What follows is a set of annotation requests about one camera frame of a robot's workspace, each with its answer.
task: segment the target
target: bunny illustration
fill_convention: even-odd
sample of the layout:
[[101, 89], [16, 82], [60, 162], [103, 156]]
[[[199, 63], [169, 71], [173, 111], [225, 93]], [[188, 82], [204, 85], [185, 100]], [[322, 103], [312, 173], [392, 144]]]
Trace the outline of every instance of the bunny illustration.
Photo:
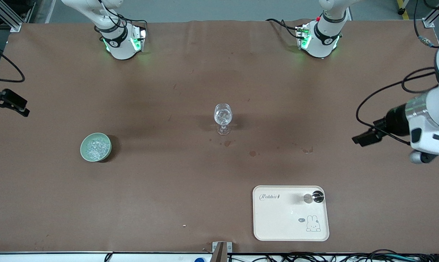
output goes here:
[[307, 232], [320, 232], [320, 223], [318, 222], [318, 218], [316, 215], [307, 217]]

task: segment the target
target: wine glass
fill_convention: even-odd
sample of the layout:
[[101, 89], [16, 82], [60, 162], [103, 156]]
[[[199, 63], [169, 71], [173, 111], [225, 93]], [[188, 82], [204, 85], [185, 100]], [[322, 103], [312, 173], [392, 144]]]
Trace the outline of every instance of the wine glass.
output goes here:
[[218, 133], [222, 136], [229, 134], [231, 129], [228, 127], [228, 124], [233, 120], [231, 107], [227, 103], [219, 103], [215, 107], [213, 117], [215, 118], [215, 122], [219, 125], [217, 129]]

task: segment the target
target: black cable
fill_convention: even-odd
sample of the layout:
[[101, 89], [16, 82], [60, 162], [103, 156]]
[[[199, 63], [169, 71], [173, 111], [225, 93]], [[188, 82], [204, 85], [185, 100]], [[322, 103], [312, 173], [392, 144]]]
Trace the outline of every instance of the black cable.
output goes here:
[[[106, 11], [108, 11], [108, 12], [111, 13], [112, 15], [116, 15], [116, 14], [114, 14], [113, 12], [111, 12], [111, 11], [108, 9], [108, 7], [106, 7], [106, 5], [104, 5], [104, 3], [102, 2], [102, 0], [98, 0], [98, 2], [100, 2], [100, 4], [102, 5], [102, 7], [104, 7]], [[116, 27], [118, 27], [118, 28], [125, 28], [125, 26], [118, 25], [118, 24], [113, 20], [113, 18], [111, 18], [110, 15], [108, 15], [108, 17], [110, 18], [111, 22], [113, 22], [113, 24], [114, 24]]]
[[278, 262], [278, 261], [276, 261], [273, 257], [270, 257], [269, 255], [265, 255], [265, 257], [268, 259], [268, 261], [271, 261], [271, 262]]
[[[422, 72], [422, 71], [426, 71], [426, 70], [434, 70], [434, 69], [435, 69], [434, 67], [425, 67], [425, 68], [421, 68], [421, 69], [418, 69], [418, 70], [413, 71], [412, 73], [410, 73], [409, 75], [407, 75], [407, 76], [404, 77], [403, 81], [401, 82], [401, 87], [402, 87], [402, 89], [403, 89], [404, 91], [406, 91], [407, 93], [411, 93], [411, 94], [423, 94], [423, 93], [425, 93], [425, 92], [428, 92], [428, 91], [432, 90], [433, 88], [437, 88], [438, 85], [435, 85], [435, 86], [433, 86], [433, 87], [431, 87], [431, 88], [428, 88], [428, 89], [425, 89], [425, 90], [422, 90], [422, 91], [413, 91], [413, 90], [410, 90], [410, 89], [406, 88], [406, 80], [407, 80], [409, 77], [411, 77], [412, 75], [414, 75], [414, 74], [416, 74], [416, 73]], [[433, 74], [434, 74], [434, 72], [428, 73], [428, 76], [433, 75]]]
[[[417, 5], [418, 5], [418, 4], [419, 4], [419, 0], [416, 0], [416, 2], [415, 2], [415, 9], [414, 9], [414, 30], [415, 30], [415, 34], [416, 34], [416, 36], [420, 39], [420, 41], [422, 41], [423, 44], [425, 44], [426, 46], [428, 46], [428, 45], [424, 42], [424, 40], [427, 40], [429, 43], [431, 43], [431, 41], [430, 41], [428, 38], [419, 35], [419, 31], [417, 30], [417, 20], [416, 20], [415, 17], [416, 17], [416, 13], [417, 13]], [[435, 46], [435, 45], [431, 45], [431, 46], [429, 46], [429, 47], [431, 47], [431, 48], [439, 48], [439, 46]]]
[[339, 261], [339, 262], [347, 262], [350, 258], [352, 258], [352, 257], [357, 257], [358, 255], [361, 255], [362, 253], [354, 253], [354, 254], [352, 254], [352, 255], [348, 255], [347, 257], [345, 257], [345, 258], [343, 258], [343, 259], [341, 259], [341, 261]]
[[397, 255], [396, 252], [394, 252], [392, 250], [389, 250], [389, 249], [378, 249], [378, 250], [375, 250], [375, 251], [371, 252], [370, 255], [368, 255], [367, 258], [370, 259], [370, 262], [373, 262], [373, 259], [375, 257], [376, 257], [377, 260], [383, 260], [385, 262], [388, 262], [388, 261], [389, 262], [393, 262], [391, 257], [387, 257], [386, 256], [387, 254]]
[[113, 257], [113, 252], [106, 254], [103, 262], [108, 262]]
[[230, 255], [229, 256], [229, 260], [237, 260], [237, 261], [239, 261], [239, 262], [246, 262], [246, 261], [244, 261], [244, 260], [241, 260], [241, 259], [238, 259], [238, 258], [235, 258], [235, 257], [233, 257], [232, 255]]
[[252, 262], [257, 262], [257, 261], [262, 260], [262, 259], [268, 260], [268, 257], [260, 257], [260, 258], [254, 259]]
[[439, 10], [439, 7], [435, 7], [435, 6], [433, 6], [433, 5], [428, 4], [428, 3], [426, 2], [426, 0], [424, 0], [424, 5], [425, 5], [426, 7], [428, 7], [428, 8], [433, 9], [433, 10]]
[[295, 38], [297, 38], [297, 39], [304, 39], [304, 38], [301, 37], [301, 36], [296, 36], [296, 35], [294, 35], [294, 34], [291, 32], [291, 30], [295, 30], [296, 28], [295, 28], [295, 27], [290, 27], [290, 26], [286, 25], [286, 22], [284, 21], [284, 19], [281, 20], [281, 22], [279, 22], [278, 20], [273, 19], [273, 18], [266, 19], [265, 21], [276, 22], [276, 23], [278, 23], [279, 25], [281, 25], [283, 28], [285, 28], [285, 29], [288, 31], [288, 33], [289, 33], [290, 35], [292, 35], [293, 37], [295, 37]]
[[11, 79], [0, 78], [0, 81], [10, 82], [10, 83], [21, 83], [21, 82], [25, 81], [25, 76], [22, 73], [22, 71], [20, 71], [20, 69], [9, 58], [7, 58], [2, 52], [0, 52], [0, 55], [2, 58], [4, 58], [6, 61], [8, 61], [17, 70], [17, 72], [20, 73], [20, 76], [21, 76], [20, 80], [11, 80]]
[[[312, 252], [290, 252], [287, 253], [285, 256], [283, 257], [293, 257], [292, 261], [295, 261], [296, 259], [304, 259], [307, 260], [309, 262], [328, 262], [326, 260], [326, 258], [324, 258], [323, 256], [317, 254], [317, 253], [312, 253]], [[315, 257], [319, 257], [322, 259], [322, 261], [317, 260]]]
[[403, 143], [403, 144], [407, 144], [408, 146], [410, 146], [410, 144], [411, 144], [410, 142], [408, 142], [408, 141], [404, 141], [404, 140], [398, 138], [397, 136], [394, 136], [393, 134], [391, 134], [391, 133], [389, 133], [389, 132], [386, 132], [386, 131], [384, 131], [384, 130], [381, 130], [381, 129], [377, 128], [376, 126], [372, 125], [372, 124], [368, 124], [368, 123], [362, 121], [362, 120], [359, 118], [359, 111], [360, 111], [360, 108], [361, 108], [361, 107], [362, 107], [362, 106], [363, 106], [363, 105], [364, 105], [364, 104], [365, 104], [370, 98], [372, 98], [374, 95], [378, 94], [379, 92], [381, 92], [381, 91], [383, 91], [383, 90], [386, 90], [386, 89], [388, 89], [388, 88], [391, 88], [391, 87], [393, 87], [393, 86], [396, 86], [396, 85], [398, 85], [398, 84], [401, 84], [402, 82], [408, 82], [408, 81], [411, 81], [411, 80], [414, 80], [414, 79], [423, 78], [423, 77], [425, 77], [425, 76], [430, 76], [430, 75], [432, 75], [432, 74], [434, 74], [434, 72], [432, 72], [432, 73], [427, 73], [427, 74], [423, 74], [423, 75], [419, 75], [419, 76], [413, 76], [412, 78], [404, 78], [402, 81], [398, 81], [398, 82], [396, 82], [396, 83], [393, 83], [393, 84], [387, 85], [387, 86], [382, 87], [382, 88], [378, 89], [377, 91], [371, 93], [371, 94], [370, 94], [368, 97], [366, 97], [366, 99], [364, 99], [364, 101], [362, 101], [362, 102], [360, 103], [360, 105], [357, 107], [357, 110], [356, 110], [356, 119], [357, 119], [357, 121], [358, 121], [359, 123], [361, 123], [361, 124], [364, 124], [365, 126], [368, 126], [368, 127], [370, 127], [370, 128], [376, 129], [377, 131], [386, 134], [387, 136], [393, 138], [393, 139], [396, 140], [396, 141], [399, 141], [399, 142], [401, 142], [401, 143]]
[[293, 27], [289, 27], [289, 26], [287, 26], [287, 25], [284, 25], [284, 24], [282, 24], [281, 22], [279, 22], [278, 20], [273, 19], [273, 18], [266, 19], [265, 21], [268, 21], [268, 22], [269, 22], [269, 21], [276, 22], [277, 24], [281, 25], [282, 27], [287, 27], [287, 28], [292, 29], [292, 30], [295, 30], [295, 29], [296, 29], [296, 28], [293, 28]]
[[284, 22], [284, 20], [281, 20], [281, 23], [284, 25], [284, 28], [288, 31], [288, 33], [290, 34], [290, 35], [292, 35], [292, 36], [294, 36], [295, 38], [297, 38], [297, 39], [305, 39], [304, 37], [302, 37], [302, 36], [296, 36], [296, 35], [294, 35], [292, 32], [291, 32], [291, 30], [289, 30], [289, 28], [288, 28], [288, 26], [286, 25], [286, 22]]
[[[101, 0], [98, 0], [102, 5], [103, 5], [103, 7], [106, 9], [106, 11], [108, 11], [108, 13], [110, 13], [110, 14], [112, 14], [112, 15], [114, 15], [114, 16], [116, 16], [116, 17], [118, 17], [119, 19], [121, 19], [121, 20], [124, 20], [124, 21], [126, 21], [126, 22], [128, 22], [128, 21], [131, 21], [131, 22], [143, 22], [144, 24], [145, 24], [145, 30], [147, 29], [147, 24], [148, 24], [148, 22], [146, 21], [146, 20], [143, 20], [143, 19], [141, 19], [141, 20], [133, 20], [133, 19], [129, 19], [129, 18], [126, 18], [126, 17], [124, 17], [123, 15], [120, 15], [120, 14], [118, 14], [118, 13], [113, 13], [111, 10], [109, 10], [108, 9], [108, 7], [106, 7], [106, 5], [104, 5], [104, 3], [101, 1]], [[113, 22], [113, 24], [114, 25], [116, 25], [117, 27], [119, 27], [119, 28], [124, 28], [124, 26], [120, 26], [120, 25], [117, 25], [114, 21], [113, 21], [113, 19], [110, 17], [110, 20], [111, 20], [111, 22]]]

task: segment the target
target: gray floor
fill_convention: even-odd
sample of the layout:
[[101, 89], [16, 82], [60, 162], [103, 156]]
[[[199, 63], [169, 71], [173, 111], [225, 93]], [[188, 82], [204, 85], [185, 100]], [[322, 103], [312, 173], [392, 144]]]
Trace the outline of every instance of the gray floor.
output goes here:
[[[89, 23], [76, 10], [61, 0], [38, 0], [40, 7], [35, 22]], [[439, 0], [428, 0], [436, 5]], [[413, 18], [415, 0], [407, 6], [409, 18]], [[396, 0], [365, 0], [354, 4], [351, 13], [354, 20], [400, 20]], [[419, 1], [417, 18], [424, 17], [429, 9]], [[191, 20], [265, 20], [276, 18], [297, 20], [315, 18], [321, 13], [317, 0], [125, 0], [118, 13], [148, 22], [186, 22]], [[439, 18], [435, 22], [439, 39]], [[3, 49], [9, 33], [0, 31], [0, 48]]]

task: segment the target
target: green led light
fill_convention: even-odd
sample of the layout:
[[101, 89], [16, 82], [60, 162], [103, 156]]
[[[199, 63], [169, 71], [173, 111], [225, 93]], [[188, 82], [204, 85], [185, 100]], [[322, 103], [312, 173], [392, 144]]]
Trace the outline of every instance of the green led light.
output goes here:
[[140, 50], [140, 41], [139, 40], [131, 38], [131, 42], [132, 42], [134, 49], [136, 51]]
[[106, 41], [103, 39], [103, 43], [106, 46], [106, 51], [111, 52], [110, 48], [108, 47], [108, 44], [106, 43]]
[[310, 34], [304, 39], [304, 40], [302, 40], [302, 48], [304, 48], [304, 49], [307, 49], [307, 47], [308, 47], [308, 43], [310, 43], [310, 41], [311, 41], [311, 36], [310, 36]]
[[337, 45], [338, 40], [339, 40], [339, 36], [338, 36], [338, 37], [336, 38], [336, 40], [335, 40], [335, 44], [334, 44], [334, 46], [333, 46], [333, 49], [336, 48], [336, 45]]

